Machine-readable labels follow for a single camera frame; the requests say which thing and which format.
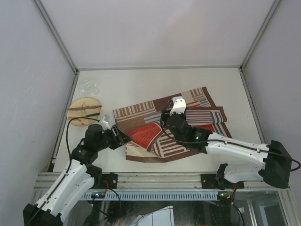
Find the patchwork striped placemat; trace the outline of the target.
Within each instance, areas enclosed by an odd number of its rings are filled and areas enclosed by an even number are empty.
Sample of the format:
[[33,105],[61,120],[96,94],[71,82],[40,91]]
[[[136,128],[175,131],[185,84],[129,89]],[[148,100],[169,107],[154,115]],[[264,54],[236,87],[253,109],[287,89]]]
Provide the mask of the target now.
[[[170,116],[173,97],[186,102],[186,119]],[[126,160],[143,163],[170,162],[205,152],[209,133],[231,137],[223,107],[216,106],[206,87],[113,111],[117,127],[130,136]]]

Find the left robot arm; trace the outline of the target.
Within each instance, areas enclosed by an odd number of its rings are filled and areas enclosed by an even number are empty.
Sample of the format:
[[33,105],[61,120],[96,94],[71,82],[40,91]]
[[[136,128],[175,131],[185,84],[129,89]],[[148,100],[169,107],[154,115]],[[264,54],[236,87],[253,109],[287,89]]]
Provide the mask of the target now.
[[23,210],[26,226],[61,226],[67,215],[90,188],[109,188],[103,178],[103,170],[93,162],[104,149],[115,150],[132,138],[116,125],[103,129],[100,124],[91,124],[84,138],[70,154],[64,170],[35,204],[27,204]]

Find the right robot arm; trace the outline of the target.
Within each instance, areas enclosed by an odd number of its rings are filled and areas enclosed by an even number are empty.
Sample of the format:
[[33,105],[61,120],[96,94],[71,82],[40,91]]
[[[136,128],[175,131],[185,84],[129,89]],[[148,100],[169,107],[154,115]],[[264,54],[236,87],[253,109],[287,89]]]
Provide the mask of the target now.
[[222,188],[241,181],[264,181],[285,189],[289,187],[293,159],[282,143],[251,144],[219,135],[207,129],[190,126],[184,113],[163,110],[162,130],[168,137],[194,153],[226,155],[242,160],[240,164],[223,163],[216,173],[216,183]]

